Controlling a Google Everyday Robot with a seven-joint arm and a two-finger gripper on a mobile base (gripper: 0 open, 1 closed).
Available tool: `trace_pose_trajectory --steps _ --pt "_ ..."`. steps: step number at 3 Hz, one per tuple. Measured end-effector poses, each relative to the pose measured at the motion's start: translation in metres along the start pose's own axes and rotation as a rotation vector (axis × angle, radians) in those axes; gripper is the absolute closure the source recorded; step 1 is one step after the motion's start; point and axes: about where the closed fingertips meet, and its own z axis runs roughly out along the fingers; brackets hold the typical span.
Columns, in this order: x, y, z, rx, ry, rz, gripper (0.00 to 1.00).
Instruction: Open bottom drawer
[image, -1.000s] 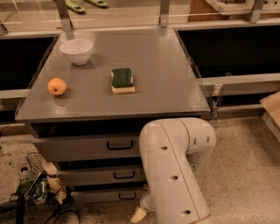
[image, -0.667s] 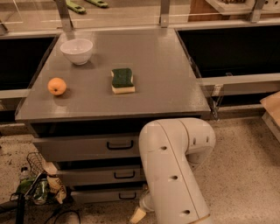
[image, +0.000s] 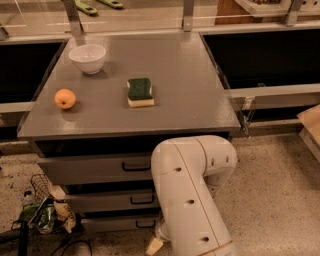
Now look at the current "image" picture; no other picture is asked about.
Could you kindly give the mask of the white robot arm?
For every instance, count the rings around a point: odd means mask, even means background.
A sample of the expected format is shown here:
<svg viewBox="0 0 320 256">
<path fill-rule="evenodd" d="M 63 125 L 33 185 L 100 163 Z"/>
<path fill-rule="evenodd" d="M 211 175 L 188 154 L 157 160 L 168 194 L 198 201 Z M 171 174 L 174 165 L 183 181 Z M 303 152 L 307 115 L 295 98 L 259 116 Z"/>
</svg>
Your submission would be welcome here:
<svg viewBox="0 0 320 256">
<path fill-rule="evenodd" d="M 239 256 L 213 200 L 236 165 L 235 148 L 219 136 L 174 138 L 156 146 L 151 173 L 162 218 L 147 256 L 167 241 L 175 256 Z"/>
</svg>

